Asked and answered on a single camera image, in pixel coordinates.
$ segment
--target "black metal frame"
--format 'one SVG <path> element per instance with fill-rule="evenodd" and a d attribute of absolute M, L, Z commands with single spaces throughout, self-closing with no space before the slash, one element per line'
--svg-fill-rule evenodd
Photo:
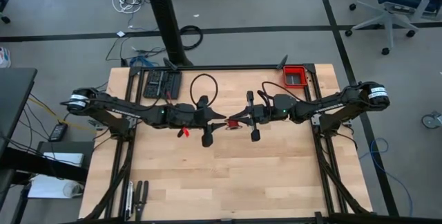
<path fill-rule="evenodd" d="M 318 79 L 316 77 L 316 71 L 314 64 L 290 64 L 293 66 L 304 66 L 310 73 L 312 82 L 314 84 L 314 89 L 316 93 L 316 97 L 320 98 L 320 89 L 318 85 Z M 225 66 L 183 66 L 179 67 L 179 70 L 181 71 L 218 71 L 218 70 L 256 70 L 256 69 L 276 69 L 277 64 L 267 64 L 267 65 L 225 65 Z M 125 100 L 131 101 L 131 93 L 133 89 L 133 82 L 135 80 L 135 76 L 138 75 L 138 87 L 137 92 L 135 95 L 135 103 L 139 104 L 142 97 L 142 88 L 144 85 L 144 76 L 145 72 L 150 70 L 170 70 L 169 67 L 163 66 L 163 67 L 155 67 L 155 68 L 141 68 L 141 67 L 132 67 L 129 71 L 129 79 L 128 84 L 126 88 L 126 97 Z M 309 87 L 305 87 L 305 95 L 307 100 L 311 100 Z M 322 147 L 320 146 L 320 132 L 318 130 L 318 127 L 315 127 L 312 125 L 312 131 L 314 135 L 315 145 L 316 145 L 316 152 L 322 153 Z M 127 154 L 126 156 L 130 157 L 132 159 L 133 156 L 133 147 L 134 142 L 129 142 Z M 115 158 L 113 162 L 113 169 L 112 169 L 112 176 L 111 176 L 111 182 L 114 181 L 115 176 L 119 169 L 120 159 L 122 156 L 122 141 L 118 141 L 117 148 L 115 150 Z M 332 161 L 332 171 L 338 175 L 339 177 L 339 171 L 336 163 L 336 157 L 334 154 L 333 144 L 331 142 L 331 139 L 329 139 L 329 142 L 327 142 L 327 149 L 329 151 L 329 158 L 330 161 Z M 320 169 L 321 172 L 321 180 L 323 184 L 323 191 L 325 194 L 325 200 L 326 200 L 326 206 L 327 206 L 327 212 L 328 214 L 335 213 L 333 201 L 332 201 L 332 194 L 331 189 L 329 186 L 328 176 Z M 129 167 L 127 169 L 126 175 L 123 180 L 122 189 L 126 189 L 128 187 L 128 183 L 130 180 L 131 175 L 131 164 L 129 164 Z M 337 195 L 339 199 L 340 209 L 342 213 L 348 213 L 347 206 L 345 204 L 345 201 L 343 197 L 340 195 L 340 192 L 337 190 Z M 126 190 L 122 190 L 120 195 L 120 202 L 119 202 L 119 211 L 118 211 L 118 217 L 124 216 L 124 204 L 126 200 Z M 112 209 L 113 209 L 113 199 L 109 201 L 108 207 L 106 208 L 105 212 L 105 218 L 110 218 Z M 320 214 L 320 212 L 315 213 L 315 217 L 305 217 L 305 218 L 256 218 L 256 219 L 238 219 L 238 220 L 185 220 L 185 221 L 142 221 L 142 223 L 322 223 L 326 221 L 327 218 L 323 218 Z"/>

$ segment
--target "white cable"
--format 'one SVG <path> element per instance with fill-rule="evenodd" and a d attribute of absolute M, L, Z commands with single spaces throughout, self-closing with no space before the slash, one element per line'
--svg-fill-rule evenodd
<path fill-rule="evenodd" d="M 125 6 L 125 3 L 120 2 L 119 3 L 120 9 L 117 9 L 117 6 L 115 6 L 115 0 L 112 0 L 112 6 L 116 11 L 118 11 L 120 13 L 133 14 L 141 9 L 141 2 L 138 2 L 137 0 L 132 0 L 132 4 L 128 4 L 126 6 Z"/>

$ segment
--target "office chair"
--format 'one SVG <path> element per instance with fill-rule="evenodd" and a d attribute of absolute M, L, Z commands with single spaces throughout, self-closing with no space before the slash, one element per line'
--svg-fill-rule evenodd
<path fill-rule="evenodd" d="M 393 24 L 397 24 L 406 29 L 410 29 L 407 33 L 407 37 L 413 37 L 419 30 L 416 26 L 410 24 L 408 21 L 403 21 L 396 14 L 406 15 L 410 21 L 416 21 L 420 18 L 429 20 L 441 20 L 442 19 L 442 0 L 378 0 L 380 4 L 383 4 L 384 9 L 379 9 L 366 3 L 357 1 L 359 6 L 363 6 L 370 10 L 380 13 L 379 16 L 365 21 L 361 24 L 354 26 L 351 30 L 345 31 L 346 36 L 351 36 L 353 30 L 358 30 L 366 26 L 375 24 L 375 27 L 380 25 L 385 26 L 385 32 L 387 33 L 388 47 L 382 49 L 383 55 L 388 55 L 390 49 L 394 47 L 393 41 Z M 356 9 L 356 4 L 349 6 L 350 10 Z"/>
<path fill-rule="evenodd" d="M 6 3 L 5 0 L 0 0 L 0 6 L 3 5 L 3 4 L 5 4 L 5 3 Z M 9 17 L 4 16 L 3 13 L 2 13 L 1 11 L 0 11 L 0 17 L 1 17 L 1 20 L 3 21 L 3 23 L 5 23 L 5 24 L 8 24 L 8 23 L 11 22 L 11 20 L 9 19 Z"/>

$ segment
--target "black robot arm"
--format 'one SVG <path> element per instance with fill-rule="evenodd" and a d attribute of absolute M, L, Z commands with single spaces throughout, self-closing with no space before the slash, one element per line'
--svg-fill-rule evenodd
<path fill-rule="evenodd" d="M 252 127 L 252 141 L 259 141 L 260 133 L 256 124 L 267 124 L 270 121 L 289 118 L 296 124 L 310 120 L 320 114 L 320 129 L 323 133 L 337 131 L 342 122 L 352 120 L 366 111 L 382 111 L 390 105 L 388 94 L 383 85 L 376 82 L 359 83 L 356 86 L 347 86 L 339 93 L 306 102 L 297 100 L 294 95 L 277 94 L 267 95 L 258 91 L 264 104 L 253 105 L 253 92 L 247 92 L 249 105 L 238 114 L 229 117 Z M 342 107 L 333 114 L 324 112 Z"/>
<path fill-rule="evenodd" d="M 202 145 L 209 147 L 213 143 L 212 132 L 223 127 L 225 123 L 208 124 L 213 119 L 226 117 L 214 112 L 208 103 L 207 96 L 202 96 L 196 109 L 191 104 L 165 104 L 142 106 L 112 97 L 95 88 L 79 88 L 73 91 L 70 100 L 63 102 L 69 113 L 90 116 L 109 127 L 113 135 L 130 138 L 134 123 L 127 118 L 117 118 L 109 112 L 121 113 L 143 121 L 156 129 L 203 129 Z"/>

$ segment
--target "small red object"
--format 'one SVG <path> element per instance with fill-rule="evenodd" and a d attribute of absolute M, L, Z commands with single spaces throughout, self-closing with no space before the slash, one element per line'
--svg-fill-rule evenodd
<path fill-rule="evenodd" d="M 240 126 L 238 124 L 238 121 L 236 120 L 226 120 L 226 122 L 227 122 L 227 128 L 226 128 L 227 130 L 238 130 L 242 128 L 242 126 Z"/>
<path fill-rule="evenodd" d="M 182 128 L 182 132 L 185 134 L 186 138 L 190 136 L 189 130 L 186 127 Z"/>
<path fill-rule="evenodd" d="M 284 85 L 286 88 L 304 88 L 307 85 L 303 66 L 284 66 Z"/>

